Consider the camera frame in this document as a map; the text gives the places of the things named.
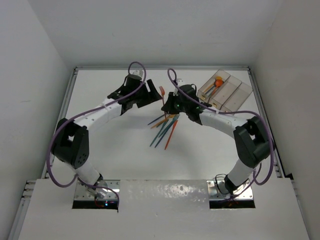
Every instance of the robotic arm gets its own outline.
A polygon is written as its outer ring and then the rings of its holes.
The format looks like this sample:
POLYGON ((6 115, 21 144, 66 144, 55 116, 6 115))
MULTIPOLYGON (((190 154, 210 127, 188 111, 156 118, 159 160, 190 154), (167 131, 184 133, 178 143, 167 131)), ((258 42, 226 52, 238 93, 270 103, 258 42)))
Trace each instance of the robotic arm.
MULTIPOLYGON (((142 81, 141 75, 142 73, 139 71, 129 74, 121 87, 108 95, 98 107, 105 106, 137 89, 142 81)), ((57 135, 51 148, 51 153, 60 161, 68 164, 83 182, 89 185, 95 185, 97 181, 103 179, 103 177, 93 167, 90 158, 88 158, 89 130, 90 132, 96 131, 111 119, 123 115, 131 109, 134 104, 136 104, 138 108, 141 108, 162 99, 152 80, 149 79, 146 82, 150 91, 148 91, 147 86, 144 84, 132 96, 100 110, 83 115, 67 124, 57 135)), ((66 118, 61 119, 57 125, 57 129, 66 121, 66 118)))
MULTIPOLYGON (((177 85, 184 93, 199 102, 192 84, 185 84, 183 80, 178 79, 177 85)), ((177 89, 169 93, 161 110, 168 114, 186 113, 191 121, 215 128, 235 140, 239 159, 224 178, 224 186, 220 186, 220 189, 225 189, 221 190, 224 193, 227 191, 232 194, 247 181, 258 164, 270 155, 267 133, 263 123, 256 116, 247 120, 232 115, 214 113, 191 101, 177 89)))

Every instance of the purple cable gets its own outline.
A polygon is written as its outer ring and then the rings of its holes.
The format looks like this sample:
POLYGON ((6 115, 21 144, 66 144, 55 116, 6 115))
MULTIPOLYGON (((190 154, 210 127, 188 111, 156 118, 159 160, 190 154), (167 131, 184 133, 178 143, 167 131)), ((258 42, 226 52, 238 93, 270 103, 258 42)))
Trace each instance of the purple cable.
MULTIPOLYGON (((169 77, 169 80, 171 81, 171 83, 175 86, 175 88, 182 94, 184 95, 186 98, 188 98, 189 100, 191 100, 192 102, 198 104, 199 106, 203 107, 204 109, 207 109, 209 111, 212 111, 214 113, 217 113, 216 110, 212 109, 212 108, 209 108, 203 104, 201 104, 200 102, 196 101, 195 99, 193 99, 192 97, 190 97, 188 94, 186 94, 184 91, 182 91, 178 85, 176 84, 177 82, 177 73, 174 69, 172 68, 168 68, 167 70, 167 74, 168 74, 168 77, 169 77), (172 71, 174 73, 174 79, 171 78, 170 76, 170 71, 172 71)), ((218 114, 221 114, 221 115, 232 115, 232 114, 252 114, 252 115, 255 115, 257 118, 259 118, 259 120, 262 122, 263 124, 263 127, 267 133, 267 138, 268 138, 268 142, 269 142, 269 148, 270 148, 270 168, 269 168, 269 172, 267 174, 267 176, 265 177, 265 179, 262 181, 262 182, 258 182, 257 181, 257 175, 256 175, 256 172, 254 171, 253 172, 253 180, 254 182, 261 186, 261 185, 264 185, 271 177, 272 175, 272 171, 273 171, 273 168, 274 168, 274 155, 273 155, 273 151, 274 151, 274 147, 273 147, 273 141, 272 141, 272 138, 271 138, 271 135, 270 135, 270 132, 268 130, 268 127, 267 127, 267 124, 265 123, 264 119, 256 112, 254 111, 248 111, 248 110, 242 110, 242 111, 230 111, 230 112, 221 112, 219 111, 218 114)))
MULTIPOLYGON (((126 98, 130 97, 131 95, 135 94, 135 93, 144 85, 144 83, 145 83, 145 81, 146 81, 146 78, 147 78, 147 70, 146 70, 145 66, 143 66, 140 62, 138 62, 138 61, 133 61, 132 63, 130 63, 130 65, 129 65, 129 67, 128 67, 128 73, 129 73, 129 74, 130 74, 131 66, 132 66, 133 64, 138 64, 138 65, 140 65, 140 66, 142 67, 143 71, 144 71, 143 80, 142 80, 141 84, 139 85, 139 87, 137 87, 137 88, 136 88, 134 91, 132 91, 131 93, 129 93, 129 94, 123 96, 123 97, 120 97, 120 98, 117 99, 117 100, 111 101, 111 102, 107 103, 106 105, 103 105, 103 106, 100 106, 100 107, 96 107, 96 108, 93 108, 93 109, 88 110, 88 111, 84 111, 84 112, 82 112, 82 113, 79 113, 79 114, 71 117, 70 119, 68 119, 67 121, 65 121, 65 122, 55 131, 55 133, 54 133, 54 135, 53 135, 53 137, 51 138, 51 141, 50 141, 50 143, 49 143, 49 147, 48 147, 48 149, 47 149, 47 151, 46 151, 45 163, 46 163, 46 169, 47 169, 47 171, 48 171, 48 174, 49 174, 52 182, 53 182, 55 185, 57 185, 58 187, 60 187, 60 188, 67 188, 67 187, 71 186, 71 185, 75 182, 75 180, 77 179, 77 177, 78 177, 77 175, 75 175, 70 183, 68 183, 68 184, 61 184, 61 183, 59 183, 59 182, 55 179, 55 176, 53 175, 53 172, 52 172, 52 169, 51 169, 52 166, 51 166, 51 164, 50 164, 50 155, 51 155, 51 149, 52 149, 52 147, 53 147, 54 141, 55 141, 55 139, 57 138, 58 134, 61 132, 61 130, 62 130, 64 127, 66 127, 66 125, 68 125, 69 123, 71 123, 71 122, 74 121, 75 119, 77 119, 77 118, 79 118, 79 117, 81 117, 81 116, 83 116, 83 115, 86 115, 86 114, 89 114, 89 113, 98 111, 98 110, 100 110, 100 109, 104 109, 104 108, 110 106, 111 104, 117 103, 118 101, 121 101, 121 100, 123 100, 123 99, 126 99, 126 98)), ((85 184, 85 185, 87 185, 88 187, 91 187, 91 185, 89 185, 89 184, 87 184, 87 183, 85 183, 85 182, 82 182, 82 183, 85 184)))

